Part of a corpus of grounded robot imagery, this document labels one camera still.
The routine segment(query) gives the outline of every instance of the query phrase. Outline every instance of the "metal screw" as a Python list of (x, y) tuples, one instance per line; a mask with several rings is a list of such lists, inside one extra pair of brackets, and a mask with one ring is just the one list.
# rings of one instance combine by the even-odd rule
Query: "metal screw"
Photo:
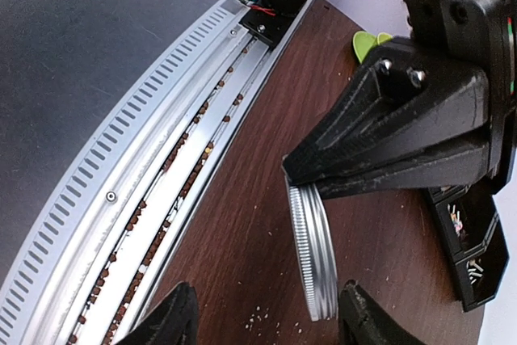
[(423, 70), (410, 70), (409, 71), (410, 81), (415, 88), (421, 88), (422, 83), (426, 80), (426, 72)]
[(115, 202), (116, 201), (116, 194), (115, 194), (115, 192), (109, 191), (106, 194), (106, 200), (108, 200), (109, 202)]
[(380, 60), (379, 62), (379, 70), (385, 76), (389, 74), (389, 70), (392, 66), (393, 63), (390, 60)]

